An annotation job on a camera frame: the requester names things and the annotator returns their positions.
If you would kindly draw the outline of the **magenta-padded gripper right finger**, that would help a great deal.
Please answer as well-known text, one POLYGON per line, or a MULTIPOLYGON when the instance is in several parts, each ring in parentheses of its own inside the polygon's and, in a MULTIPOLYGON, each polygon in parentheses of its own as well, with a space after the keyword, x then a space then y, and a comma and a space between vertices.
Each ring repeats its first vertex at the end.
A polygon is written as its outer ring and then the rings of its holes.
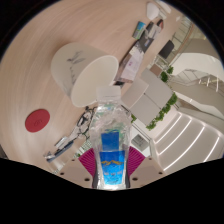
POLYGON ((151 156, 145 157, 131 147, 127 160, 126 183, 129 189, 140 188, 165 176, 165 172, 151 156))

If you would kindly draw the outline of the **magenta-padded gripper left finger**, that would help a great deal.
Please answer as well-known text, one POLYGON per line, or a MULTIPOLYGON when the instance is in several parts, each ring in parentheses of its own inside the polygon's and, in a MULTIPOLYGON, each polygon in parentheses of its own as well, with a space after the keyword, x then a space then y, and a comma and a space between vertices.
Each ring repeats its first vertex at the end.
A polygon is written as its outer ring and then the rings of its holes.
POLYGON ((84 188, 96 188, 98 178, 94 150, 89 149, 79 158, 72 158, 58 176, 84 188))

